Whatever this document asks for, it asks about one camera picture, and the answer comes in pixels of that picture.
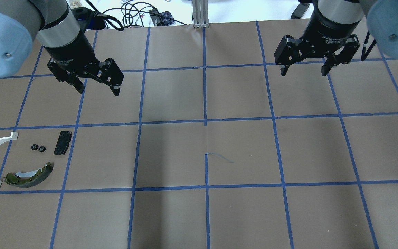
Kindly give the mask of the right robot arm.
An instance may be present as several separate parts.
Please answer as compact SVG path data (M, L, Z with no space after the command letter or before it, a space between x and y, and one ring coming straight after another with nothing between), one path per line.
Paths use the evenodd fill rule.
M275 63L285 76L289 67L308 58L325 58L323 76L340 64L348 64L360 47L353 33L365 18L369 45L398 59L398 0L312 0L314 11L300 38L285 35L275 53Z

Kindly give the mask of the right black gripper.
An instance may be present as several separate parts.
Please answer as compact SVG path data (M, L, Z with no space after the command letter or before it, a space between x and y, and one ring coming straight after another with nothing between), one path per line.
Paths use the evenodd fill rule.
M314 10L303 35L300 38L283 36L274 53L275 63L281 66L281 76L286 76L290 65L308 58L325 57L321 68L323 77L339 64L349 63L360 46L357 35L353 34L359 22L340 24Z

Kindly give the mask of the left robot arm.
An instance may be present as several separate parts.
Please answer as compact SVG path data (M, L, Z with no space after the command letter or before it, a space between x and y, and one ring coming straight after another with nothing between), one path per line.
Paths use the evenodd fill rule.
M16 74L38 42L50 55L47 64L59 82L84 92L80 78L93 79L120 94L124 76L114 59L100 61L85 32L100 30L115 17L94 6L72 9L65 0L0 0L0 78Z

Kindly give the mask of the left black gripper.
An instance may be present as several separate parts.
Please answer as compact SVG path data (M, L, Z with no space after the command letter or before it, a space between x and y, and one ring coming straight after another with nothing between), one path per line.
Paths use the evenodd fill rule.
M90 78L107 85L114 96L119 96L124 75L112 58L104 61L95 56L93 46L80 31L74 41L62 47L44 47L51 56L47 66L60 82L72 85L79 94L85 90L80 78Z

